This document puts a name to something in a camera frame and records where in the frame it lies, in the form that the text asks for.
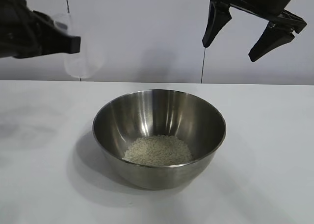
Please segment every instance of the rice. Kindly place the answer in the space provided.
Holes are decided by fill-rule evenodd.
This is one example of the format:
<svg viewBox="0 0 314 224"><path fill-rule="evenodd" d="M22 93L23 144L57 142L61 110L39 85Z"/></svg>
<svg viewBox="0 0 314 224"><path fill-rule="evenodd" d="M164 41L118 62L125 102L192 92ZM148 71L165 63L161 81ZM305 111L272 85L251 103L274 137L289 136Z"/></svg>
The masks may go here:
<svg viewBox="0 0 314 224"><path fill-rule="evenodd" d="M138 138L125 152L124 160L148 166L169 166L193 160L188 145L175 136Z"/></svg>

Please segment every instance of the white tabletop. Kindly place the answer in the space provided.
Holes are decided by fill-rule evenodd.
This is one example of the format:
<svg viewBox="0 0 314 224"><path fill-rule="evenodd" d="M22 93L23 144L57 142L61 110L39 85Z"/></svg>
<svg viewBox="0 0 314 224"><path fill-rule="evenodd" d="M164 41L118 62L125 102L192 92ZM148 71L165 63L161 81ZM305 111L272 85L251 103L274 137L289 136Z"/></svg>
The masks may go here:
<svg viewBox="0 0 314 224"><path fill-rule="evenodd" d="M91 134L97 111L142 89L216 106L227 136L188 186L126 186ZM314 87L0 81L0 224L312 224Z"/></svg>

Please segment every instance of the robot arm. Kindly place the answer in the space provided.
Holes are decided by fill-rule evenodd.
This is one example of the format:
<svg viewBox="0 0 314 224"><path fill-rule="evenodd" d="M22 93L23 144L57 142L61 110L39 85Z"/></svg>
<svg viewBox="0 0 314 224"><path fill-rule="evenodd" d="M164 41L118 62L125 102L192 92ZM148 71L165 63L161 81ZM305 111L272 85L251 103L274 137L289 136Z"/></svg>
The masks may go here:
<svg viewBox="0 0 314 224"><path fill-rule="evenodd" d="M0 0L0 58L77 53L79 49L80 37L60 31L48 15L30 11L26 0Z"/></svg>
<svg viewBox="0 0 314 224"><path fill-rule="evenodd" d="M209 47L218 32L231 20L230 7L269 21L264 33L249 52L254 62L289 43L293 32L300 33L306 22L285 10L291 0L210 0L209 18L203 45ZM0 0L0 58L29 58L53 53L77 53L80 37L70 36L54 26L46 14L30 11L26 0Z"/></svg>
<svg viewBox="0 0 314 224"><path fill-rule="evenodd" d="M269 21L264 33L249 52L255 62L269 51L291 42L293 32L300 33L306 22L285 7L291 0L210 0L209 18L203 45L209 47L218 32L231 20L230 7L251 13Z"/></svg>

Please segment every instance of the metal bowl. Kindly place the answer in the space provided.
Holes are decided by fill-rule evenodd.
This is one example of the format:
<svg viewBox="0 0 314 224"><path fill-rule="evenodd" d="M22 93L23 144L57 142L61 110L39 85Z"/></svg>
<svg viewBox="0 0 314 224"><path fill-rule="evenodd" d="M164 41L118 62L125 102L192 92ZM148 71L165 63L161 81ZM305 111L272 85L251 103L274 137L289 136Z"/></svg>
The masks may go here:
<svg viewBox="0 0 314 224"><path fill-rule="evenodd" d="M94 136L113 169L130 183L151 190L183 185L199 175L223 142L226 124L219 111L194 95L144 90L106 104L93 123ZM174 135L188 144L194 160L172 166L144 166L123 160L139 137Z"/></svg>

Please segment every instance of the white backdrop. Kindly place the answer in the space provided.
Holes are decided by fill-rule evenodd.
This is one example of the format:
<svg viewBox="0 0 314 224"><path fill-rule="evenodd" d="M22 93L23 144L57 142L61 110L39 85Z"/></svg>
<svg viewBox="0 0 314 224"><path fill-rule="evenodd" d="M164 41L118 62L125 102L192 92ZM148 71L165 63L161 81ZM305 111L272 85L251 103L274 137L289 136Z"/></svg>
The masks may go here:
<svg viewBox="0 0 314 224"><path fill-rule="evenodd" d="M314 0L292 0L287 10L308 26L290 44L252 63L248 53L268 21L231 9L232 20L206 51L204 82L314 84Z"/></svg>
<svg viewBox="0 0 314 224"><path fill-rule="evenodd" d="M66 13L66 0L27 0L49 15ZM69 0L87 40L89 81L200 82L209 0ZM248 52L266 21L231 9L233 19L206 52L206 83L314 84L314 0L293 0L288 9L308 27L286 46L251 63ZM77 80L62 54L0 59L0 79Z"/></svg>

